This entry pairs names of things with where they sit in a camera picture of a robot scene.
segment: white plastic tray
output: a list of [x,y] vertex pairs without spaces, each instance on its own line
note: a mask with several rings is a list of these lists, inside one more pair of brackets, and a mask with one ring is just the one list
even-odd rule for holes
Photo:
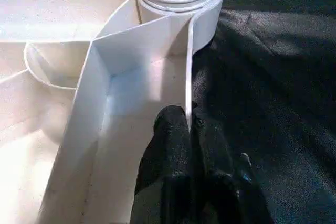
[[157,113],[190,122],[222,0],[0,0],[0,223],[128,223]]

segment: dark fabric surface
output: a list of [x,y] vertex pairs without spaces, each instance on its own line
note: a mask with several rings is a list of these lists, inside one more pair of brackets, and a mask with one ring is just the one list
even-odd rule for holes
[[336,0],[224,0],[193,94],[276,223],[335,223]]

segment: white plastic compartment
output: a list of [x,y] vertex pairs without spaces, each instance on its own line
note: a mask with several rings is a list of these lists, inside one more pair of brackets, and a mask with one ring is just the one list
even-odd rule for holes
[[0,55],[0,223],[128,223],[157,113],[180,105],[190,123],[192,54],[221,2],[0,0],[0,45],[20,59]]
[[0,223],[36,222],[88,46],[124,1],[0,0]]
[[[190,119],[192,54],[212,38],[221,2],[184,18],[162,15],[93,41],[39,223],[129,222],[139,162],[157,113],[179,105]],[[150,8],[136,3],[140,20],[146,19]],[[188,33],[181,33],[185,24]],[[175,47],[177,38],[188,41],[184,50]]]

